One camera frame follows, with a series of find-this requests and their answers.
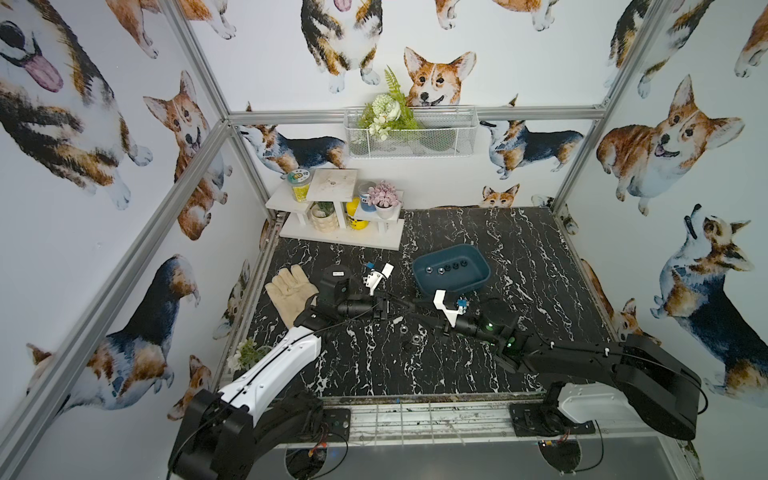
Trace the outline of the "teal plastic storage box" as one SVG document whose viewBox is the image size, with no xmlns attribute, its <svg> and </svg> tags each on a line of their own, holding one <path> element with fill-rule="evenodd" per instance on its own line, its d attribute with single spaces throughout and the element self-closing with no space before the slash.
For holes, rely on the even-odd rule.
<svg viewBox="0 0 768 480">
<path fill-rule="evenodd" d="M 469 265 L 462 267 L 460 262 Z M 438 268 L 446 273 L 439 275 Z M 436 290 L 465 294 L 482 288 L 491 277 L 491 268 L 480 252 L 470 244 L 458 244 L 418 257 L 412 263 L 413 277 L 419 290 L 433 297 Z"/>
</svg>

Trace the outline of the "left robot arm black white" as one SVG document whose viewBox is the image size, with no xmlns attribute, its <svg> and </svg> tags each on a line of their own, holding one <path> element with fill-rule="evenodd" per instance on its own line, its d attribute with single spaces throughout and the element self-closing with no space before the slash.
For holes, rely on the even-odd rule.
<svg viewBox="0 0 768 480">
<path fill-rule="evenodd" d="M 298 435 L 321 401 L 279 401 L 277 396 L 322 352 L 322 337 L 357 320 L 388 318 L 390 295 L 380 283 L 392 264 L 370 266 L 364 291 L 352 292 L 344 265 L 327 267 L 313 284 L 299 265 L 279 271 L 266 284 L 268 296 L 289 329 L 252 368 L 232 383 L 197 393 L 183 417 L 168 460 L 168 476 L 181 479 L 244 479 L 257 459 Z"/>
</svg>

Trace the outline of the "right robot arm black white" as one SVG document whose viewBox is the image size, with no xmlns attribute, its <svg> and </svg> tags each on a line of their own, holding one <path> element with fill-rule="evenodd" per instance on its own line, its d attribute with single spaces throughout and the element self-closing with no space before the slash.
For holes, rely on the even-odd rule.
<svg viewBox="0 0 768 480">
<path fill-rule="evenodd" d="M 518 327 L 518 317 L 407 314 L 437 335 L 462 335 L 489 345 L 497 365 L 511 373 L 564 375 L 612 387 L 653 430 L 677 440 L 696 437 L 701 378 L 649 338 L 620 342 L 559 342 Z"/>
</svg>

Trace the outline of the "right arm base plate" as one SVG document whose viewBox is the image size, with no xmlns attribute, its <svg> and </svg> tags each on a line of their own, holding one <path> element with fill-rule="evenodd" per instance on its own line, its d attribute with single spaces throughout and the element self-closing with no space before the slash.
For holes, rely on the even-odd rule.
<svg viewBox="0 0 768 480">
<path fill-rule="evenodd" d="M 543 403 L 512 403 L 508 406 L 512 426 L 519 437 L 559 437 L 596 434 L 592 421 L 575 423 L 557 408 Z"/>
</svg>

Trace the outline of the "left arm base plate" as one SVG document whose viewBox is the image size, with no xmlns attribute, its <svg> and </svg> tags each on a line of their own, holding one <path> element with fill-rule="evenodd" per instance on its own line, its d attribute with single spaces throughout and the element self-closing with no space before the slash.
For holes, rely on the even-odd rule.
<svg viewBox="0 0 768 480">
<path fill-rule="evenodd" d="M 349 439 L 352 411 L 349 408 L 303 409 L 291 412 L 271 430 L 279 443 L 317 443 L 333 435 Z"/>
</svg>

